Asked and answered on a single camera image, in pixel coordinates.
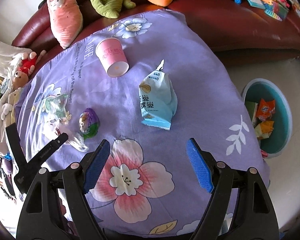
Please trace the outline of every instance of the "tile floor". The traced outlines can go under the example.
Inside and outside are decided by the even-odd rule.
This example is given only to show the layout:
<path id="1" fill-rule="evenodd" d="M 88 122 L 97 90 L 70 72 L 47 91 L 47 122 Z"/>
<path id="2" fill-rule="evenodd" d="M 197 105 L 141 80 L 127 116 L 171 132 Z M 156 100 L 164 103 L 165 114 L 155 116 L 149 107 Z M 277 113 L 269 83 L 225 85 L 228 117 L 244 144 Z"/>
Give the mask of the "tile floor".
<path id="1" fill-rule="evenodd" d="M 238 91 L 254 78 L 275 83 L 284 93 L 293 117 L 292 138 L 284 152 L 266 162 L 271 169 L 269 194 L 279 228 L 288 228 L 300 215 L 300 59 L 228 68 Z"/>

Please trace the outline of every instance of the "red leather sofa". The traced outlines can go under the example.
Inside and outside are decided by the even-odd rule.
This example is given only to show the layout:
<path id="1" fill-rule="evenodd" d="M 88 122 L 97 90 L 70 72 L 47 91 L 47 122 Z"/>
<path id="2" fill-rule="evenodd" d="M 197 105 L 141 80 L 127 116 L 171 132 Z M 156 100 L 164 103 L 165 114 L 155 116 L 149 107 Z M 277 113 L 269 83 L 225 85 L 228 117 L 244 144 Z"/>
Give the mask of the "red leather sofa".
<path id="1" fill-rule="evenodd" d="M 147 0 L 132 1 L 136 8 L 123 8 L 119 19 L 108 19 L 93 9 L 90 0 L 77 0 L 83 15 L 83 30 L 74 42 L 127 16 L 161 8 Z M 293 10 L 280 22 L 251 7 L 246 0 L 240 5 L 234 0 L 173 0 L 168 9 L 185 14 L 188 26 L 225 66 L 300 56 L 300 18 Z M 12 45 L 31 48 L 37 53 L 43 49 L 48 52 L 34 74 L 62 51 L 51 32 L 47 4 L 30 18 Z"/>

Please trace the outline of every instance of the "teal trash bin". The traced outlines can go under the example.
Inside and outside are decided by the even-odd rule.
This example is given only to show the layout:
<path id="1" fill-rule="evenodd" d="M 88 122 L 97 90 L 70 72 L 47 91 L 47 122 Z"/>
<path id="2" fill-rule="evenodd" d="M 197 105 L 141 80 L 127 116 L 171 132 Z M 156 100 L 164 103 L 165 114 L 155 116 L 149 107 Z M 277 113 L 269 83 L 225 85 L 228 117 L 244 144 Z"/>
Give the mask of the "teal trash bin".
<path id="1" fill-rule="evenodd" d="M 257 78 L 250 81 L 242 91 L 244 101 L 259 103 L 275 100 L 274 130 L 268 139 L 261 140 L 260 148 L 267 152 L 268 158 L 280 155 L 287 147 L 292 135 L 292 114 L 287 99 L 271 81 Z"/>

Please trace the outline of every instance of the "cup bottom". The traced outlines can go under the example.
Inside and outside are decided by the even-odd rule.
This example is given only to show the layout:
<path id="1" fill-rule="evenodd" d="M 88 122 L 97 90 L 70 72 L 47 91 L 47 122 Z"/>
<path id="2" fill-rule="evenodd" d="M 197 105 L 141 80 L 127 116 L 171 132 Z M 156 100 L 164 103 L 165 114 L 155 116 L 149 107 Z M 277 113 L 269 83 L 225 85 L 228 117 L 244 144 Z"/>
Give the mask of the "cup bottom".
<path id="1" fill-rule="evenodd" d="M 107 71 L 109 77 L 120 77 L 125 74 L 129 69 L 129 64 L 124 61 L 113 63 Z"/>

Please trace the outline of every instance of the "pink paper cup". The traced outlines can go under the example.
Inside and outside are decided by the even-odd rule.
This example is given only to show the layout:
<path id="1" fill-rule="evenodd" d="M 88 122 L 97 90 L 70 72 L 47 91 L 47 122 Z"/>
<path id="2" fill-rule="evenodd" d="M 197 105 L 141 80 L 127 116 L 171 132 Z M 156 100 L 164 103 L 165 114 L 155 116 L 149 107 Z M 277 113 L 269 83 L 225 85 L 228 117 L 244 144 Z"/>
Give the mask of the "pink paper cup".
<path id="1" fill-rule="evenodd" d="M 121 42 L 116 38 L 100 41 L 96 47 L 96 54 L 109 77 L 120 77 L 129 69 Z"/>

